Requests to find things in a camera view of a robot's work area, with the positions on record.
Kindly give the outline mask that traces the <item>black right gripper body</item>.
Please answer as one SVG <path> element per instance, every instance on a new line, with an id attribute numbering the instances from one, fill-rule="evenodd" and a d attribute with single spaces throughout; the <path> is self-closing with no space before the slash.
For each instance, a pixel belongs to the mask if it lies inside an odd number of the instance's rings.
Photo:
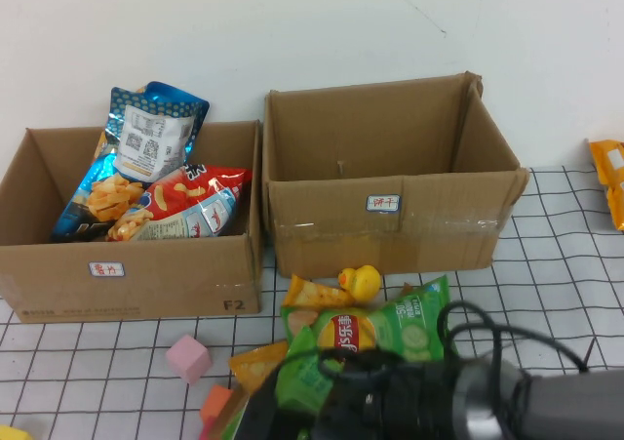
<path id="1" fill-rule="evenodd" d="M 380 349 L 324 349 L 320 373 L 331 392 L 311 427 L 313 439 L 457 439 L 452 397 L 458 366 L 408 362 Z"/>

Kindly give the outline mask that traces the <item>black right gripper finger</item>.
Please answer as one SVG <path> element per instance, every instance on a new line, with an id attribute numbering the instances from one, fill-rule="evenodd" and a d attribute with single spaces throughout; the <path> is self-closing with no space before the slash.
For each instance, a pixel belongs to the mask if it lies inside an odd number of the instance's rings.
<path id="1" fill-rule="evenodd" d="M 243 440 L 266 440 L 278 411 L 275 395 L 279 364 L 267 377 L 262 386 L 250 397 L 238 427 L 238 438 Z"/>

